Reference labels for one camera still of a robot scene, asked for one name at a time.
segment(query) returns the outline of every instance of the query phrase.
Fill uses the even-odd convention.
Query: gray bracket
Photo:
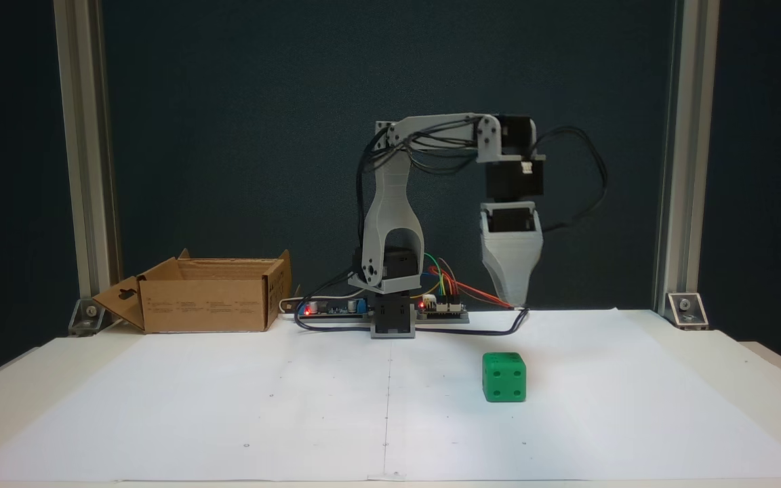
[[[113,315],[92,299],[80,299],[71,312],[68,336],[93,336],[114,322]]]
[[[667,319],[676,328],[684,331],[706,331],[710,329],[704,304],[697,293],[668,293]]]

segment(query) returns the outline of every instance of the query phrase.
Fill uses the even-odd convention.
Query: black cable
[[[306,329],[307,331],[369,331],[369,327],[313,327],[313,325],[307,325],[300,321],[300,309],[303,308],[307,302],[309,302],[310,298],[319,294],[320,291],[326,287],[331,287],[331,285],[345,281],[345,279],[347,279],[350,275],[351,269],[346,269],[340,274],[334,276],[334,278],[331,278],[331,280],[325,284],[320,285],[320,287],[316,288],[316,290],[314,290],[312,293],[304,296],[300,302],[297,303],[297,308],[294,309],[294,323],[299,325],[300,328]]]
[[[474,127],[476,124],[478,124],[478,121],[480,121],[480,118],[478,117],[465,117],[464,119],[456,119],[453,121],[444,121],[444,123],[438,123],[431,125],[430,127],[425,127],[425,129],[421,129],[418,132],[412,133],[409,136],[406,136],[402,142],[399,144],[396,144],[394,146],[388,146],[381,149],[375,149],[376,145],[383,139],[385,136],[388,135],[388,132],[390,132],[391,127],[382,127],[382,129],[379,129],[375,136],[372,137],[372,141],[369,141],[369,144],[366,145],[365,148],[363,148],[363,154],[360,157],[359,164],[357,164],[357,175],[355,177],[355,191],[357,194],[357,238],[359,239],[359,242],[363,243],[363,225],[365,225],[366,217],[366,210],[365,210],[365,204],[363,204],[363,174],[369,173],[372,171],[375,171],[376,169],[379,169],[379,167],[384,166],[384,164],[387,164],[388,161],[390,161],[391,158],[394,157],[394,155],[397,154],[400,150],[406,150],[407,154],[409,155],[409,161],[412,163],[412,166],[416,169],[419,169],[421,171],[424,171],[424,173],[430,173],[431,175],[453,175],[455,173],[458,173],[458,171],[464,169],[464,167],[468,166],[469,163],[472,163],[472,161],[477,158],[475,155],[475,158],[471,158],[470,160],[464,161],[463,163],[457,164],[453,167],[434,167],[430,166],[424,163],[421,163],[418,161],[417,163],[415,161],[412,161],[412,153],[409,152],[412,150],[412,143],[420,143],[421,138],[428,138],[432,139],[438,142],[444,142],[445,144],[449,144],[449,146],[436,146],[436,148],[442,148],[442,149],[464,149],[464,148],[471,148],[473,147],[473,142],[465,140],[465,139],[458,139],[458,138],[452,138],[452,137],[441,137],[441,136],[434,136],[433,134],[436,132],[440,132],[443,130],[449,130],[449,129],[459,129],[459,127],[466,127],[467,125],[471,125]]]
[[[517,313],[517,318],[514,319],[514,323],[511,324],[511,328],[504,331],[479,331],[473,329],[443,329],[432,327],[415,327],[416,331],[434,331],[435,333],[455,333],[459,336],[511,336],[519,328],[520,324],[523,324],[524,319],[529,315],[529,306],[524,305],[520,309],[520,313]]]
[[[583,129],[567,125],[548,130],[548,132],[540,136],[529,148],[529,153],[532,155],[545,140],[551,139],[555,136],[562,136],[567,134],[577,136],[583,141],[583,143],[586,144],[586,148],[589,149],[589,153],[592,155],[593,161],[595,161],[595,167],[597,167],[599,170],[599,177],[601,177],[601,192],[599,193],[598,198],[596,198],[591,204],[589,204],[588,207],[584,208],[582,211],[575,213],[571,219],[565,220],[564,222],[557,222],[549,226],[542,226],[542,234],[546,234],[547,232],[552,232],[561,228],[570,228],[570,226],[576,225],[578,222],[580,222],[580,220],[593,213],[596,208],[601,206],[602,201],[604,201],[605,197],[607,197],[607,166],[605,166],[605,161],[601,158],[598,149],[595,148],[595,145],[589,139],[589,136],[586,135],[586,132],[584,132]]]

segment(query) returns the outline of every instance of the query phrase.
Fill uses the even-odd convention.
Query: circuit board
[[[419,324],[468,324],[466,306],[458,296],[427,296],[412,299],[415,304],[415,322]],[[283,302],[286,313],[294,313],[297,302]],[[338,300],[310,300],[300,308],[298,318],[304,323],[369,323],[372,309],[365,298]]]

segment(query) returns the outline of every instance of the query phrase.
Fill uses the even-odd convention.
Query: wire
[[[429,164],[425,164],[422,161],[418,161],[416,160],[416,158],[412,157],[412,153],[415,151],[422,154],[428,154],[428,152],[416,148],[412,148],[412,144],[414,143],[414,144],[422,145],[427,148],[436,148],[436,149],[443,149],[443,150],[477,147],[477,145],[475,145],[475,143],[469,139],[434,136],[434,133],[441,132],[443,130],[459,129],[459,127],[466,127],[468,125],[471,125],[472,129],[475,130],[475,125],[478,124],[478,121],[480,121],[479,117],[468,117],[468,115],[467,117],[462,119],[453,120],[453,121],[444,121],[444,123],[438,123],[430,127],[425,127],[425,129],[421,129],[419,131],[416,131],[406,136],[403,139],[403,141],[400,141],[399,144],[396,144],[393,147],[384,147],[379,149],[375,149],[375,147],[379,145],[379,142],[381,142],[382,139],[385,139],[388,131],[391,130],[391,127],[390,125],[386,127],[382,127],[382,129],[379,129],[378,132],[375,133],[375,136],[372,137],[371,141],[369,141],[369,144],[367,144],[365,148],[363,148],[363,152],[360,156],[360,161],[357,164],[357,175],[355,176],[355,192],[357,194],[357,238],[359,239],[359,242],[363,243],[363,226],[365,226],[364,220],[366,216],[366,210],[364,208],[365,204],[363,204],[363,174],[375,171],[379,169],[379,167],[384,166],[384,164],[387,164],[388,161],[390,161],[395,155],[399,154],[401,151],[406,152],[406,154],[409,157],[409,163],[412,164],[413,167],[421,171],[424,171],[425,173],[430,173],[432,175],[453,175],[455,173],[458,173],[459,171],[464,169],[464,167],[473,163],[473,161],[475,161],[475,159],[477,158],[477,154],[475,154],[474,157],[467,158],[466,160],[462,161],[459,164],[456,164],[455,166],[451,166],[451,167],[430,166]],[[431,141],[440,142],[442,143],[442,145],[430,144],[428,142],[421,142],[421,139],[429,139]],[[442,155],[442,157],[446,159],[450,159],[450,158],[464,157],[465,155],[466,154]]]
[[[354,291],[354,293],[347,294],[347,296],[313,296],[312,298],[316,300],[345,300],[347,298],[353,298],[359,296],[359,294],[363,293],[364,291],[366,290],[357,290]],[[284,298],[282,300],[279,300],[279,312],[285,313],[285,310],[282,309],[282,303],[294,302],[294,300],[303,300],[303,297],[296,296],[296,297]]]
[[[304,324],[300,320],[300,313],[298,313],[298,311],[300,311],[300,309],[303,308],[303,306],[306,305],[306,303],[309,302],[313,296],[316,296],[316,294],[320,293],[321,290],[329,287],[330,285],[335,285],[341,281],[345,281],[352,274],[353,270],[348,268],[340,274],[334,276],[334,278],[331,278],[331,280],[325,284],[320,285],[320,287],[316,288],[316,290],[312,293],[308,293],[306,296],[301,298],[300,302],[297,303],[297,308],[294,309],[294,323],[297,324],[300,328],[306,329],[307,331],[369,331],[369,327],[313,327],[313,325]]]
[[[456,287],[456,276],[454,276],[454,270],[450,268],[450,265],[446,262],[446,260],[442,258],[439,258],[439,260],[440,262],[442,262],[443,265],[445,265],[445,267],[447,268],[447,272],[450,272],[450,277],[454,280],[455,285],[452,293],[460,293],[458,287]]]
[[[439,275],[439,289],[442,290],[442,294],[446,294],[444,291],[444,281],[442,280],[442,268],[439,267],[439,262],[432,256],[430,253],[424,253],[424,256],[427,256],[432,260],[433,264],[436,265],[436,268],[438,268],[438,275]]]
[[[434,271],[434,268],[433,268],[433,266],[430,266],[430,273],[431,273],[432,275],[437,275],[437,271]],[[490,293],[487,293],[486,291],[481,291],[481,290],[479,290],[479,289],[477,289],[477,288],[474,288],[474,287],[469,287],[469,285],[466,285],[465,283],[461,283],[461,282],[459,282],[459,281],[458,281],[458,282],[456,282],[456,284],[458,284],[458,285],[461,285],[461,287],[464,287],[464,288],[466,288],[467,290],[471,290],[471,291],[474,291],[475,293],[479,293],[479,294],[481,294],[482,296],[484,296],[484,297],[487,297],[487,298],[488,298],[488,299],[490,299],[490,300],[493,300],[495,303],[497,303],[497,305],[504,306],[505,308],[514,308],[514,306],[513,306],[513,305],[511,305],[511,303],[505,302],[504,300],[500,299],[500,298],[499,298],[499,297],[497,297],[497,296],[491,296],[491,294],[490,294]]]
[[[473,329],[445,329],[445,328],[433,328],[433,327],[415,327],[416,331],[434,331],[435,333],[455,333],[459,336],[510,336],[515,333],[523,321],[529,316],[529,306],[524,305],[520,308],[520,312],[517,313],[517,318],[514,319],[514,323],[511,324],[511,328],[504,331],[479,331]]]
[[[601,177],[601,192],[599,193],[598,198],[590,203],[588,207],[584,208],[578,213],[575,213],[571,219],[566,220],[566,222],[556,222],[555,224],[549,226],[542,226],[542,234],[546,234],[547,232],[552,232],[561,228],[570,228],[570,226],[576,225],[578,222],[580,222],[580,220],[593,213],[596,208],[601,206],[602,201],[604,201],[605,197],[607,196],[607,166],[605,166],[605,161],[601,158],[598,149],[595,148],[595,145],[589,139],[589,136],[586,135],[586,132],[584,132],[583,129],[566,125],[548,130],[548,132],[536,139],[536,142],[534,142],[534,144],[529,148],[529,154],[532,155],[534,151],[539,148],[540,145],[542,145],[542,143],[546,140],[567,134],[577,136],[583,141],[583,143],[586,144],[586,148],[589,149],[589,153],[592,155],[593,161],[595,162],[595,167],[597,167],[599,170],[599,177]]]
[[[427,291],[424,291],[424,293],[421,293],[418,296],[412,296],[412,298],[421,298],[422,296],[425,296],[425,294],[433,293],[434,290],[436,290],[436,288],[438,288],[438,287],[439,287],[439,282],[437,281],[436,284],[434,284],[432,288],[430,288]]]

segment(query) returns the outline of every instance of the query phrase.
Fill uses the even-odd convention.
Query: robotic arm
[[[382,154],[372,161],[376,193],[354,256],[359,272],[349,279],[376,294],[372,336],[415,333],[408,291],[420,287],[424,269],[424,235],[406,195],[415,154],[477,155],[486,173],[486,197],[493,200],[481,204],[481,260],[499,297],[524,303],[543,245],[534,203],[521,201],[543,189],[545,157],[534,151],[533,121],[517,115],[425,115],[379,121],[376,131],[381,136],[373,150]],[[393,246],[386,244],[389,237]]]

